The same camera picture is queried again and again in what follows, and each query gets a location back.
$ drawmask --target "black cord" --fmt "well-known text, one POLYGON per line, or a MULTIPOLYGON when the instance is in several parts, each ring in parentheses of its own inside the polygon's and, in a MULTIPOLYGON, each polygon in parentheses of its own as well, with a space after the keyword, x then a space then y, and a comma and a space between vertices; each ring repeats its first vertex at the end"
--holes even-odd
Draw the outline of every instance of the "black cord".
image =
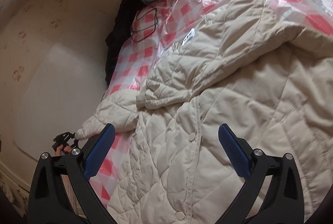
POLYGON ((153 25, 150 25, 150 26, 148 26, 148 27, 146 27, 146 28, 144 28, 144 29, 140 29, 140 30, 138 30, 138 31, 136 31, 136 30, 132 30, 132 26, 130 27, 130 37, 131 37, 131 39, 133 40, 133 42, 135 42, 135 43, 139 43, 139 42, 141 42, 141 41, 143 41, 143 40, 145 40, 145 39, 147 39, 148 37, 150 37, 155 31, 156 31, 156 27, 157 27, 157 24, 158 24, 158 18, 157 18, 157 8, 154 8, 152 5, 148 5, 148 6, 150 6, 150 7, 152 7, 152 9, 151 10, 149 10, 148 12, 146 12, 144 15, 142 15, 140 18, 138 18, 138 16, 140 15, 140 13, 141 13, 141 11, 137 14, 137 16, 136 16, 136 21, 139 21, 139 20, 141 20, 143 17, 145 17, 147 14, 149 14, 149 13, 151 13, 152 11, 155 11, 155 15, 154 15, 154 24, 153 25), (146 37, 144 37, 144 38, 142 38, 141 40, 134 40, 133 39, 133 34, 135 34, 135 33, 139 33, 139 32, 141 32, 141 31, 144 31, 144 30, 146 30, 146 29, 148 29, 148 28, 151 28, 151 27, 153 27, 154 26, 154 30, 153 30, 153 32, 152 33, 150 33, 148 36, 146 36, 146 37))

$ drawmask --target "white label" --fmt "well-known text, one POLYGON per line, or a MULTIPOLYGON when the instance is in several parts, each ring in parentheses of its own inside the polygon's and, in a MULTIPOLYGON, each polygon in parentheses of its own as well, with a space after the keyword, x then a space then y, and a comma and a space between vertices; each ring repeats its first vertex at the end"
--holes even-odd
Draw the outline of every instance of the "white label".
POLYGON ((191 29, 191 31, 187 34, 187 36, 185 37, 185 39, 182 42, 182 45, 186 44, 187 41, 191 40, 195 35, 195 30, 191 29))

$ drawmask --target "beige quilted jacket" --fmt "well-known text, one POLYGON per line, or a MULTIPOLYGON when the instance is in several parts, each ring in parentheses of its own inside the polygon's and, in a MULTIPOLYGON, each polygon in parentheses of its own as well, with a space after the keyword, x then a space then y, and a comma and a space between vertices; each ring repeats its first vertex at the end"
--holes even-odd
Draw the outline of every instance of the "beige quilted jacket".
POLYGON ((227 123, 253 148, 294 155, 307 219, 333 183, 332 38, 277 20, 262 0, 230 0, 195 31, 140 94, 113 93, 77 133, 135 129, 108 211, 119 224, 215 223, 244 183, 218 140, 227 123))

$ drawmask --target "finger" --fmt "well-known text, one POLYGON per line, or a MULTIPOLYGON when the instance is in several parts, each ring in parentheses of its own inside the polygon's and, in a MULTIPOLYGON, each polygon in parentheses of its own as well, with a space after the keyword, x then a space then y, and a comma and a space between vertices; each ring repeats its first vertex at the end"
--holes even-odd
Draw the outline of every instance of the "finger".
POLYGON ((64 148, 64 152, 66 152, 66 153, 69 153, 71 150, 72 150, 72 148, 70 146, 66 146, 64 148))
POLYGON ((60 145, 59 147, 57 147, 56 150, 56 156, 60 156, 61 155, 61 151, 63 150, 64 145, 60 145))

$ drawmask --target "red and white checkered tablecloth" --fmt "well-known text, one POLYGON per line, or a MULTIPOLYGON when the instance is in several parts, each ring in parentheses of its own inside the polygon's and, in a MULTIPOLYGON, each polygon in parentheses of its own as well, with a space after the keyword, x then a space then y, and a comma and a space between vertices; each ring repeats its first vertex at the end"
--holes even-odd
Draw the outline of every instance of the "red and white checkered tablecloth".
MULTIPOLYGON (((229 0, 159 0, 138 13, 133 30, 141 30, 122 47, 110 87, 104 97, 131 88, 139 90, 148 72, 170 45, 182 40, 203 15, 227 5, 229 0), (157 9, 157 27, 147 39, 136 42, 154 31, 157 9)), ((274 9, 278 18, 314 27, 333 34, 333 0, 264 0, 274 9)), ((106 206, 117 185, 118 169, 129 149, 130 133, 118 133, 97 176, 90 179, 95 192, 106 206)))

